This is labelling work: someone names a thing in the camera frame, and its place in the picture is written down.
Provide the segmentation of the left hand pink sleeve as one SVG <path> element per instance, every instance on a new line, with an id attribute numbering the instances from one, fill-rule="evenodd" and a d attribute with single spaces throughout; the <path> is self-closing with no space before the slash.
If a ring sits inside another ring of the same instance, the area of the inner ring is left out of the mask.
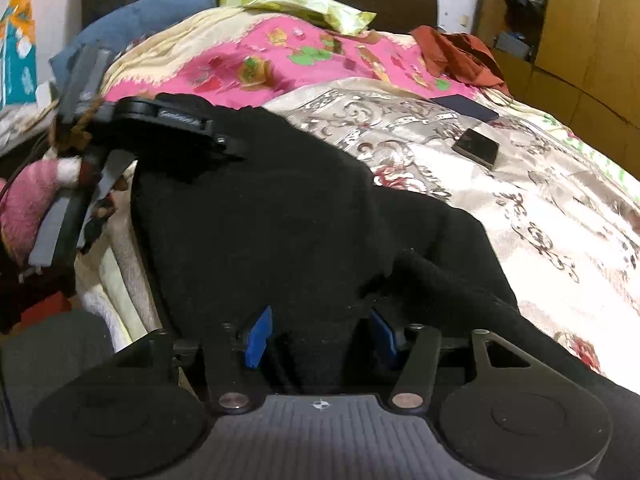
<path id="1" fill-rule="evenodd" d="M 40 223 L 63 188 L 76 188 L 80 157 L 48 158 L 32 162 L 1 189 L 1 239 L 9 258 L 24 266 L 34 248 Z"/>

